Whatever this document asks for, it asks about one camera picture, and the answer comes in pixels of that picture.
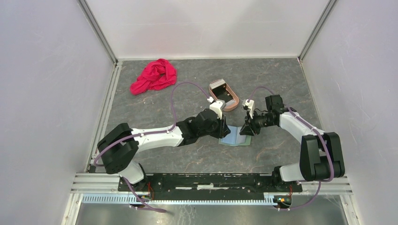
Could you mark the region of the green card holder wallet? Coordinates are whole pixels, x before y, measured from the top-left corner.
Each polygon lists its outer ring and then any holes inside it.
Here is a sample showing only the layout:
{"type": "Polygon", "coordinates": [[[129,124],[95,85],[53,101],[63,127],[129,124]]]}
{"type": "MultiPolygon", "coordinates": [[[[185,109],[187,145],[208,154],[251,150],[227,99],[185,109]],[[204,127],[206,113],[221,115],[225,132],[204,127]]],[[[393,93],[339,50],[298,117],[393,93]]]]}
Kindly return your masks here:
{"type": "Polygon", "coordinates": [[[240,135],[239,132],[242,127],[235,127],[228,125],[230,133],[224,138],[219,139],[219,144],[228,146],[247,146],[251,143],[251,136],[240,135]]]}

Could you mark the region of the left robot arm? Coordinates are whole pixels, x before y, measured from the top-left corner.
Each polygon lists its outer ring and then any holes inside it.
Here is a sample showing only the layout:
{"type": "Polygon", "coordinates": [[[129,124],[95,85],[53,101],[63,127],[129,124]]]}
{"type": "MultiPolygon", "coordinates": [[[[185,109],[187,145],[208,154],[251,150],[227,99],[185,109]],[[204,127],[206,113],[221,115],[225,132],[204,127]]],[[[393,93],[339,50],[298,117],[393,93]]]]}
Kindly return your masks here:
{"type": "Polygon", "coordinates": [[[121,123],[98,142],[99,154],[94,164],[104,167],[107,174],[119,174],[136,191],[142,191],[147,186],[147,177],[142,166],[133,161],[137,153],[160,147],[190,145],[204,136],[222,139],[229,134],[225,116],[218,117],[211,109],[168,127],[138,129],[121,123]]]}

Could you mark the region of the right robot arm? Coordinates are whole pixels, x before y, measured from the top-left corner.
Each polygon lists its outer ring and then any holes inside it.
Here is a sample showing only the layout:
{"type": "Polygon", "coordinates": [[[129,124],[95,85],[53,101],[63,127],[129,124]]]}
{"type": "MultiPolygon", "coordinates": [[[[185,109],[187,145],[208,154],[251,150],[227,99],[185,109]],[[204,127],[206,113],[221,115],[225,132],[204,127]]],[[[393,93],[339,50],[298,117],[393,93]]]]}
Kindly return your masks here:
{"type": "Polygon", "coordinates": [[[340,137],[335,132],[324,132],[304,120],[295,109],[283,103],[280,95],[265,98],[266,110],[257,112],[254,101],[243,103],[245,123],[240,135],[255,136],[262,128],[278,126],[289,132],[300,144],[299,161],[274,168],[271,186],[284,191],[293,181],[330,182],[345,175],[340,137]]]}

